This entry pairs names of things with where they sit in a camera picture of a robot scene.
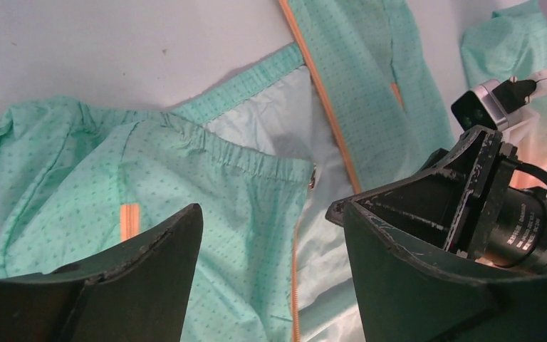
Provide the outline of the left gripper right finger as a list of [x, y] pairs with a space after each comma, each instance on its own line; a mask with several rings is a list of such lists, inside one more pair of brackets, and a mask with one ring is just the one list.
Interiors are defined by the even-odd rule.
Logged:
[[343, 224], [367, 341], [547, 341], [547, 275], [444, 252], [354, 202]]

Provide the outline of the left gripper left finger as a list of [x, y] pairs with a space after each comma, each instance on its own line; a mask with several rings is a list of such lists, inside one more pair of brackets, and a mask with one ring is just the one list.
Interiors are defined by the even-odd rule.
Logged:
[[190, 204], [49, 274], [0, 279], [0, 341], [179, 341], [202, 232]]

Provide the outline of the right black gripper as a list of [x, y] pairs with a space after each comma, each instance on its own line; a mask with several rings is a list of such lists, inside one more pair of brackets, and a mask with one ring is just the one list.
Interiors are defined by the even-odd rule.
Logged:
[[439, 249], [502, 269], [547, 273], [547, 172], [518, 159], [501, 133], [476, 126], [434, 151], [413, 176], [334, 201], [349, 203]]

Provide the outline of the teal and orange jacket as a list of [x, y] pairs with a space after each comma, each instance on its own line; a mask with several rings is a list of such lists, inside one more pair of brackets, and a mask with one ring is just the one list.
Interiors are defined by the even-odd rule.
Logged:
[[[49, 274], [202, 208], [179, 341], [365, 338], [337, 200], [451, 150], [406, 1], [282, 1], [294, 41], [166, 111], [58, 96], [0, 116], [0, 279]], [[547, 69], [537, 1], [462, 41], [469, 89]], [[547, 95], [513, 146], [547, 172]]]

